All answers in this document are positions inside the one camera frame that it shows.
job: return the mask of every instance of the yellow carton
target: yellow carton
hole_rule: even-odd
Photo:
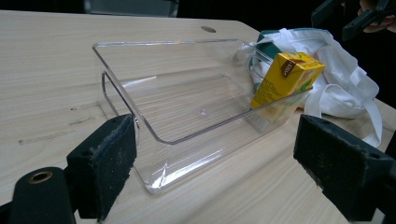
[[[312,87],[325,65],[306,53],[278,53],[264,80],[257,89],[250,106],[255,109],[273,101]],[[301,102],[270,106],[260,112],[266,119],[284,119]]]

